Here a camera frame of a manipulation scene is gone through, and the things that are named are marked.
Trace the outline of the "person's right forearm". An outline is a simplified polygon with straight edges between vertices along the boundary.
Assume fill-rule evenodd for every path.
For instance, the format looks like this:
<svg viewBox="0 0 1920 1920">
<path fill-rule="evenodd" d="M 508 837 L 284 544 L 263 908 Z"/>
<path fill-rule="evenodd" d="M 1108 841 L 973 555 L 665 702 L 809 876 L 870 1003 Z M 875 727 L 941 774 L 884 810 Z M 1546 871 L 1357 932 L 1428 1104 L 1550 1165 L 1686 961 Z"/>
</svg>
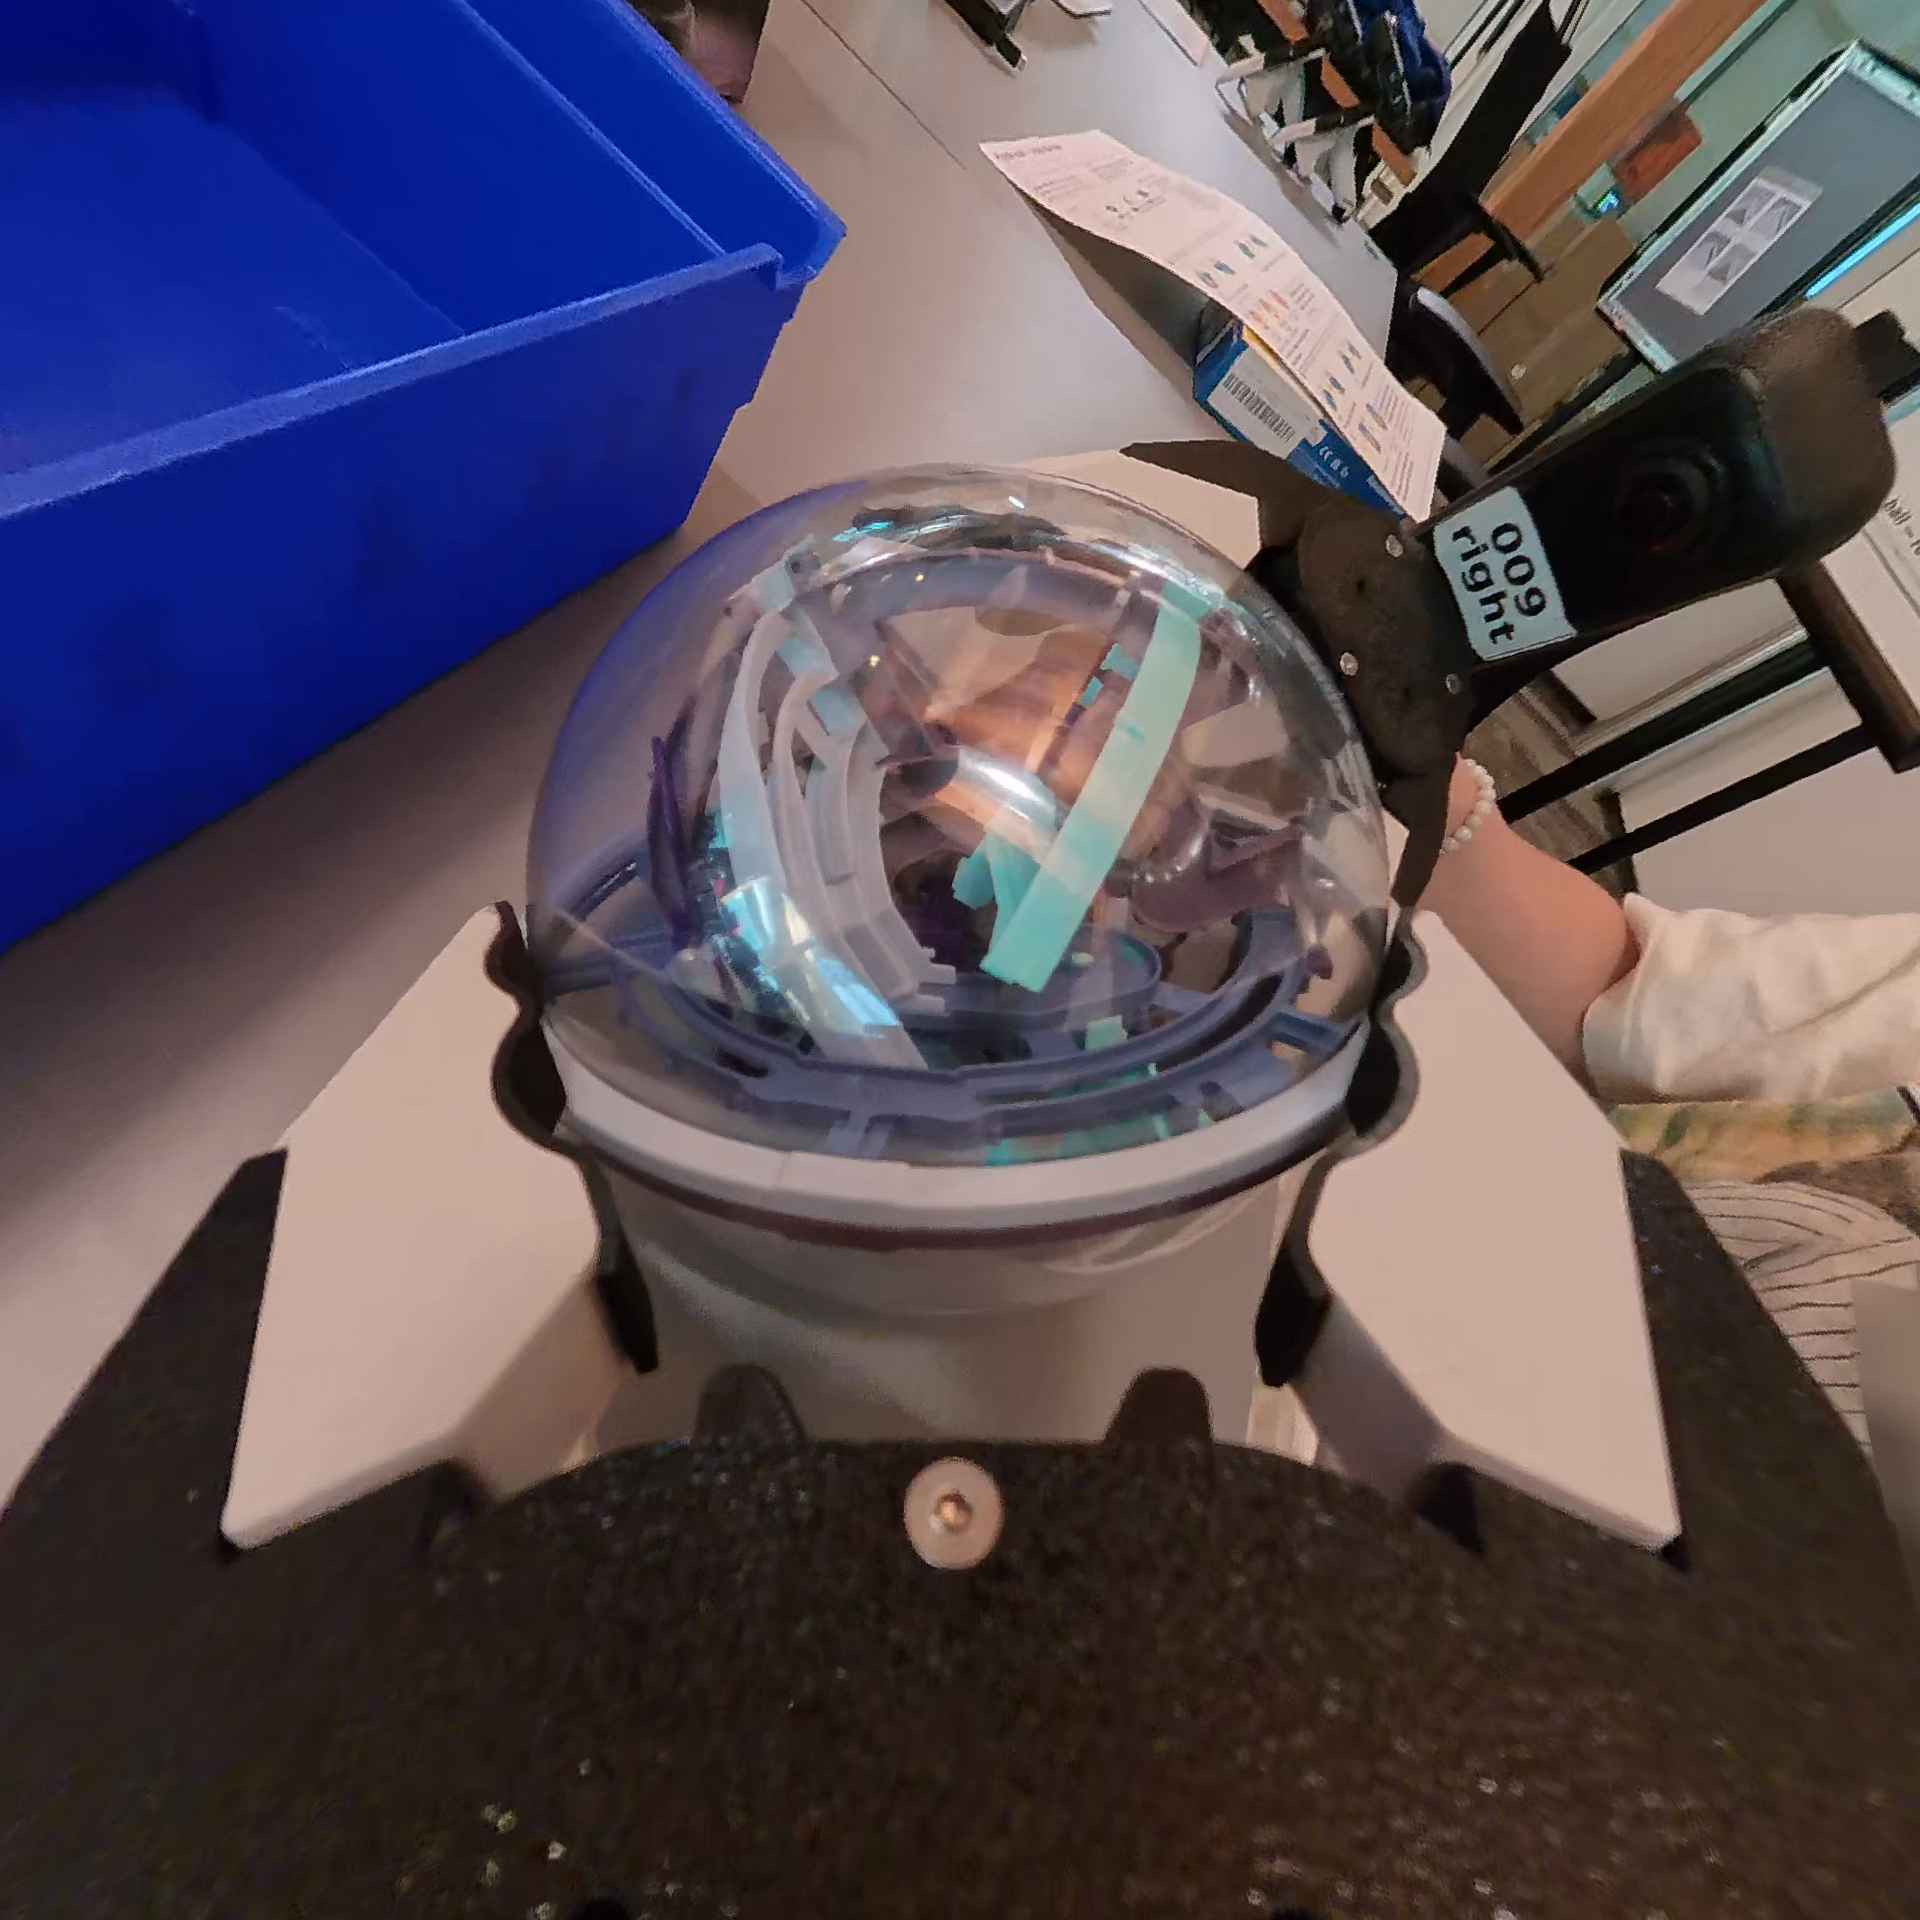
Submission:
<svg viewBox="0 0 1920 1920">
<path fill-rule="evenodd" d="M 1637 969 L 1637 932 L 1619 898 L 1504 819 L 1499 789 L 1474 757 L 1454 757 L 1422 908 L 1450 928 L 1550 1058 L 1586 1077 L 1586 1016 Z"/>
</svg>

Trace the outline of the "blue labelled cardboard box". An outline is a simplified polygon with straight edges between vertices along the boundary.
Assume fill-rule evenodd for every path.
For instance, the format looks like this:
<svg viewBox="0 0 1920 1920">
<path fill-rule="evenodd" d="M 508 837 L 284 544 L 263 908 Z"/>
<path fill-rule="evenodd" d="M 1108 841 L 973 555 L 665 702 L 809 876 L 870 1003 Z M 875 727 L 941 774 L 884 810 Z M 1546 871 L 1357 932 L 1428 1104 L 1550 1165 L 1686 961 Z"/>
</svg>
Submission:
<svg viewBox="0 0 1920 1920">
<path fill-rule="evenodd" d="M 1399 511 L 1375 466 L 1334 433 L 1298 381 L 1230 318 L 1193 370 L 1193 400 L 1246 446 L 1348 493 L 1367 511 Z"/>
</svg>

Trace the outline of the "blue bag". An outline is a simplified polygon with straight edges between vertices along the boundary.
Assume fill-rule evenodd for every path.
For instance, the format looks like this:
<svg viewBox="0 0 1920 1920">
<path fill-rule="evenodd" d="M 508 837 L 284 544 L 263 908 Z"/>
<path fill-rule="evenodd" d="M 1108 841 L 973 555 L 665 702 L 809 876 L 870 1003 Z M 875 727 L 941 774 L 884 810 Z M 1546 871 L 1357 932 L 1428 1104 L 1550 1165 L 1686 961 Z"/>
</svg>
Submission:
<svg viewBox="0 0 1920 1920">
<path fill-rule="evenodd" d="M 1417 110 L 1441 115 L 1450 105 L 1450 57 L 1428 36 L 1417 0 L 1332 0 L 1332 51 L 1334 68 L 1364 90 L 1409 98 Z"/>
</svg>

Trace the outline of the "blue plastic bin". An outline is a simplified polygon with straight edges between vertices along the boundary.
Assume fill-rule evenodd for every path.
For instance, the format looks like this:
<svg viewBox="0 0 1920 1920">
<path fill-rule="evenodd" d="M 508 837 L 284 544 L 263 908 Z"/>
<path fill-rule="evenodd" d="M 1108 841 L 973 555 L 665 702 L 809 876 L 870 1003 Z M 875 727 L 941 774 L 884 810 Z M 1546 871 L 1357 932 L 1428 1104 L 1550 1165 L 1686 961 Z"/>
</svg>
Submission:
<svg viewBox="0 0 1920 1920">
<path fill-rule="evenodd" d="M 665 544 L 841 216 L 629 9 L 10 0 L 0 928 Z"/>
</svg>

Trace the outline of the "folded printed leaflet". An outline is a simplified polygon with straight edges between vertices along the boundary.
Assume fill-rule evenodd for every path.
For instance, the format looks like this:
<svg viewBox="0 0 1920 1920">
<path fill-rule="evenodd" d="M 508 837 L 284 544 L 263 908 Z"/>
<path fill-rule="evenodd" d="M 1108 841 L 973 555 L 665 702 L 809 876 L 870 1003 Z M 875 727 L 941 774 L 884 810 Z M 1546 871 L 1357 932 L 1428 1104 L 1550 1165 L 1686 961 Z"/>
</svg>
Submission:
<svg viewBox="0 0 1920 1920">
<path fill-rule="evenodd" d="M 1001 139 L 985 160 L 1049 216 L 1225 309 L 1375 466 L 1393 512 L 1433 512 L 1445 423 L 1265 216 L 1094 129 Z"/>
</svg>

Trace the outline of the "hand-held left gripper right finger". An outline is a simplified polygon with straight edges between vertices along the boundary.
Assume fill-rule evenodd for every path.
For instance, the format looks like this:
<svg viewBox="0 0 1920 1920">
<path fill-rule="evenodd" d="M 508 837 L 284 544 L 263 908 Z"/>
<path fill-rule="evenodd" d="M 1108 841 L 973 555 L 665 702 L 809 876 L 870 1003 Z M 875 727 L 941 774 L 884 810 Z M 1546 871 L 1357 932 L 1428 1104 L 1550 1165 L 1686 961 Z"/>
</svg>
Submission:
<svg viewBox="0 0 1920 1920">
<path fill-rule="evenodd" d="M 1666 1550 L 1680 1502 L 1621 1150 L 1441 918 L 1381 997 L 1357 1136 L 1279 1238 L 1285 1382 L 1253 1447 L 1417 1498 L 1474 1468 Z"/>
</svg>

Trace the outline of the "black office chair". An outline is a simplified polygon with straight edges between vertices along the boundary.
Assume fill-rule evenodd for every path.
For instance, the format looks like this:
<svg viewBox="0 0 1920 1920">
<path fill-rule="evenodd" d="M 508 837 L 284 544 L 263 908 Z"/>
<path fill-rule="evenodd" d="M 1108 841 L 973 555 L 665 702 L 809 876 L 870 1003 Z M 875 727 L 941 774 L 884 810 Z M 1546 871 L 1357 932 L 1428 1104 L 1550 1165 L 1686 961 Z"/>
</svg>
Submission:
<svg viewBox="0 0 1920 1920">
<path fill-rule="evenodd" d="M 1463 444 L 1463 433 L 1482 417 L 1510 433 L 1528 426 L 1516 390 L 1481 333 L 1422 278 L 1399 285 L 1381 364 L 1409 390 L 1433 384 L 1441 400 L 1441 423 L 1454 444 Z"/>
<path fill-rule="evenodd" d="M 1454 139 L 1433 160 L 1422 181 L 1375 225 L 1375 247 L 1404 278 L 1481 231 L 1481 200 L 1513 154 L 1550 84 L 1570 64 L 1555 9 L 1541 0 L 1524 13 L 1494 78 L 1463 110 Z"/>
</svg>

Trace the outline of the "small grey framed sign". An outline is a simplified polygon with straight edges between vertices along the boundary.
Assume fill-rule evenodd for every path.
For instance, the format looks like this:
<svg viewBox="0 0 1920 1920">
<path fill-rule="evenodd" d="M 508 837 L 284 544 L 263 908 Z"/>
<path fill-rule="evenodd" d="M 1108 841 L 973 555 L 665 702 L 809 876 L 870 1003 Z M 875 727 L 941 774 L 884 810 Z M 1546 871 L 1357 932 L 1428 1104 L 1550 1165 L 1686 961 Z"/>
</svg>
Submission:
<svg viewBox="0 0 1920 1920">
<path fill-rule="evenodd" d="M 1920 247 L 1920 78 L 1874 45 L 1783 110 L 1606 285 L 1648 370 L 1794 302 L 1847 309 Z"/>
</svg>

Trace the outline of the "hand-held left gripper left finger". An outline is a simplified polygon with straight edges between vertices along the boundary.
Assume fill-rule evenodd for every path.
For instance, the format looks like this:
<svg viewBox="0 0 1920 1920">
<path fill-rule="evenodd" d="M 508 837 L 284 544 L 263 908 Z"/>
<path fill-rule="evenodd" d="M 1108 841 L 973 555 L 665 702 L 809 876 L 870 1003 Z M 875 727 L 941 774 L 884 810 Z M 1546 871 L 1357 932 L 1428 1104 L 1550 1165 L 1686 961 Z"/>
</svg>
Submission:
<svg viewBox="0 0 1920 1920">
<path fill-rule="evenodd" d="M 421 1468 L 512 1498 L 638 1436 L 586 1177 L 496 1104 L 504 928 L 476 913 L 284 1134 L 220 1513 L 239 1550 Z"/>
</svg>

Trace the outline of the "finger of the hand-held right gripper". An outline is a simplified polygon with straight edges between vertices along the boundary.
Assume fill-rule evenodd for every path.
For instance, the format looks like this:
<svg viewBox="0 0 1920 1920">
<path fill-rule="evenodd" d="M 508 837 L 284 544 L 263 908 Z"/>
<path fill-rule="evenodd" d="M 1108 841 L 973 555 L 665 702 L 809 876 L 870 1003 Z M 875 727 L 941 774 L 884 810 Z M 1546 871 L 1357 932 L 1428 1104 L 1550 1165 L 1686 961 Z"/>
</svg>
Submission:
<svg viewBox="0 0 1920 1920">
<path fill-rule="evenodd" d="M 1129 451 L 1066 451 L 1021 460 L 1021 471 L 1118 493 L 1177 522 L 1198 544 L 1210 544 L 1218 555 L 1258 555 L 1265 547 L 1258 506 L 1248 493 L 1218 489 L 1210 480 L 1151 460 L 1133 460 Z"/>
</svg>

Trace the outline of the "clear plastic maze ball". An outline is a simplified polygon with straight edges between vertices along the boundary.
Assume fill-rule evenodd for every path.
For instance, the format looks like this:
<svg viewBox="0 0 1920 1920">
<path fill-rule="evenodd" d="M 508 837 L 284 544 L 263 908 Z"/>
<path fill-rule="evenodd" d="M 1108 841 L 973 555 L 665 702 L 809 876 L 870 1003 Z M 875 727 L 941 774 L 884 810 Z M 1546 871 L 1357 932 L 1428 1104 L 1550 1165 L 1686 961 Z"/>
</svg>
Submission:
<svg viewBox="0 0 1920 1920">
<path fill-rule="evenodd" d="M 1304 628 L 1177 522 L 907 466 L 674 560 L 528 841 L 560 1134 L 656 1290 L 930 1299 L 1339 1134 L 1393 832 Z"/>
</svg>

